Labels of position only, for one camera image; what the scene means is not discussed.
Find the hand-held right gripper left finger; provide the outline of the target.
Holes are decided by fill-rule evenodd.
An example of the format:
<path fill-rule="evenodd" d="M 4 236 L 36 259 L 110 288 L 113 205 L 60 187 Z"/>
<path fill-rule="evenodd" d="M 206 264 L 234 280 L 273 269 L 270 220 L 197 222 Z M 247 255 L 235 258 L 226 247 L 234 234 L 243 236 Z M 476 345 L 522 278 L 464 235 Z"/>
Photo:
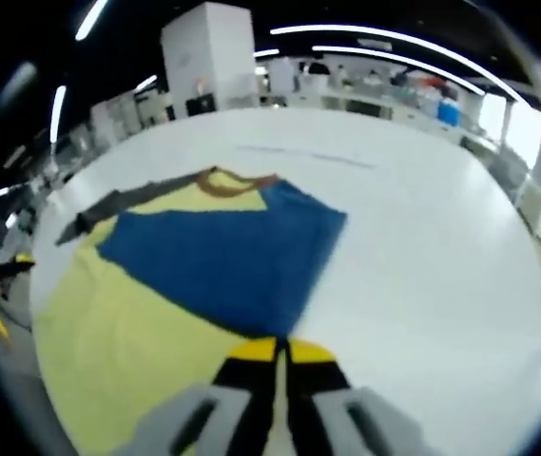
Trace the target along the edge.
<path fill-rule="evenodd" d="M 114 455 L 262 455 L 273 423 L 275 338 L 231 351 L 209 384 L 183 389 L 137 424 Z"/>

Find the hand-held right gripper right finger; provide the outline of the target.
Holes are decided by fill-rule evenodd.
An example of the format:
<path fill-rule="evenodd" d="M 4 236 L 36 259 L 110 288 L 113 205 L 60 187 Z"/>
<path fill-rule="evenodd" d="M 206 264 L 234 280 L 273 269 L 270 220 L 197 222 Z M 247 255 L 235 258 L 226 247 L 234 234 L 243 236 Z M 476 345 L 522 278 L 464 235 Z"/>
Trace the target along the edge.
<path fill-rule="evenodd" d="M 287 420 L 298 455 L 435 455 L 421 425 L 368 387 L 351 385 L 322 346 L 285 347 Z"/>

